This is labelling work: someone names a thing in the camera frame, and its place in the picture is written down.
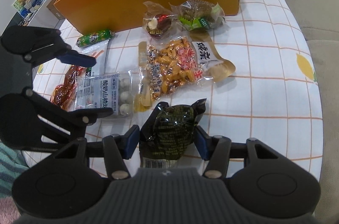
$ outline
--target pink fluffy fabric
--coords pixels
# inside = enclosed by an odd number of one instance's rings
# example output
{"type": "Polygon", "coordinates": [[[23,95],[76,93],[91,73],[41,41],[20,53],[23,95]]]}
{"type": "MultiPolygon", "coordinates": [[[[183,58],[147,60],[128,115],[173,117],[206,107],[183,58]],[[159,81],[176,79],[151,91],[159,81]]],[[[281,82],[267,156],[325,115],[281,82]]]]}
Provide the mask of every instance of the pink fluffy fabric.
{"type": "Polygon", "coordinates": [[[20,217],[12,197],[0,199],[0,224],[11,224],[20,217]]]}

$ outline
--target round joint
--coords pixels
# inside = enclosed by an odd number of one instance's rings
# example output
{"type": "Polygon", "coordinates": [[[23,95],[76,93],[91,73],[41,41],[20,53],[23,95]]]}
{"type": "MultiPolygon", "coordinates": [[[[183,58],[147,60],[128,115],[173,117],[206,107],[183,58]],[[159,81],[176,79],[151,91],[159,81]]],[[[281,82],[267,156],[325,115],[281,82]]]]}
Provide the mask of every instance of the round joint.
{"type": "Polygon", "coordinates": [[[33,90],[32,89],[26,89],[25,94],[27,97],[32,97],[33,96],[33,90]]]}
{"type": "Polygon", "coordinates": [[[128,177],[128,173],[124,170],[117,170],[117,171],[114,171],[112,173],[112,177],[115,180],[122,180],[122,179],[126,179],[128,177]]]}
{"type": "Polygon", "coordinates": [[[82,121],[85,123],[85,124],[88,124],[89,123],[89,119],[87,116],[83,116],[82,117],[82,121]]]}
{"type": "Polygon", "coordinates": [[[205,176],[209,179],[217,179],[221,177],[221,172],[218,170],[208,170],[205,172],[205,176]]]}
{"type": "Polygon", "coordinates": [[[27,55],[24,56],[24,59],[26,61],[30,61],[32,59],[32,55],[31,54],[27,54],[27,55]]]}

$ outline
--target gold snack package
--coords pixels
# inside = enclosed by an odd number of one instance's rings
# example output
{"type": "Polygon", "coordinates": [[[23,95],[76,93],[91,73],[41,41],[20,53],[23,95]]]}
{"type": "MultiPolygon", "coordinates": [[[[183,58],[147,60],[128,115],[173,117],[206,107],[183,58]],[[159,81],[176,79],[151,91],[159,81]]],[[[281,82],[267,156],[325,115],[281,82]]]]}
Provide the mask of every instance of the gold snack package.
{"type": "Polygon", "coordinates": [[[191,31],[165,45],[139,44],[139,92],[135,110],[147,110],[159,97],[189,84],[220,82],[235,72],[235,66],[217,52],[206,31],[191,31]]]}

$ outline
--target pink tablecloth section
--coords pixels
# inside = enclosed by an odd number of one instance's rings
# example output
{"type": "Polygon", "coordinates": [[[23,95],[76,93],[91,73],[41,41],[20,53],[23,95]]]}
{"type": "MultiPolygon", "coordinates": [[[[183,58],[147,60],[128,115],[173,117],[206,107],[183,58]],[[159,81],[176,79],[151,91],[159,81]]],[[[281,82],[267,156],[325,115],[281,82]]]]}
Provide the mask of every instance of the pink tablecloth section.
{"type": "MultiPolygon", "coordinates": [[[[308,46],[285,0],[241,0],[236,16],[210,31],[219,54],[237,70],[221,84],[178,90],[164,98],[171,105],[192,104],[207,98],[207,111],[200,125],[209,135],[224,135],[234,142],[256,137],[320,178],[323,129],[318,84],[308,46]]],[[[72,47],[80,34],[65,21],[62,37],[72,47]]],[[[138,43],[149,40],[141,28],[118,32],[110,41],[106,73],[136,70],[138,43]]],[[[47,99],[63,81],[68,66],[57,60],[45,64],[34,80],[34,90],[47,99]]],[[[151,110],[132,119],[101,120],[86,131],[89,141],[110,134],[123,134],[132,124],[140,126],[151,110]]],[[[46,155],[27,152],[30,166],[46,155]]],[[[126,164],[134,174],[140,164],[136,149],[126,164]]],[[[103,159],[91,159],[91,167],[106,175],[103,159]]],[[[194,166],[201,173],[206,162],[194,145],[179,160],[179,166],[194,166]]],[[[243,167],[232,160],[228,176],[243,167]]]]}

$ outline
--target yellow lemon print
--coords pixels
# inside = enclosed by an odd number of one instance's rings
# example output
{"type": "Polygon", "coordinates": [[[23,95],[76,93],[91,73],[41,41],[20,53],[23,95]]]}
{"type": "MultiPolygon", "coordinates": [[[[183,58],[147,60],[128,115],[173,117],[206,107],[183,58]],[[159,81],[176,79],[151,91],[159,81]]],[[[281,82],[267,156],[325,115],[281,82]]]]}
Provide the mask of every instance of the yellow lemon print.
{"type": "Polygon", "coordinates": [[[43,72],[43,64],[40,64],[38,68],[38,74],[41,74],[42,72],[43,72]]]}
{"type": "Polygon", "coordinates": [[[317,77],[315,71],[313,71],[311,64],[309,61],[303,57],[302,55],[297,54],[297,64],[301,70],[301,72],[308,77],[310,80],[316,82],[317,77]]]}

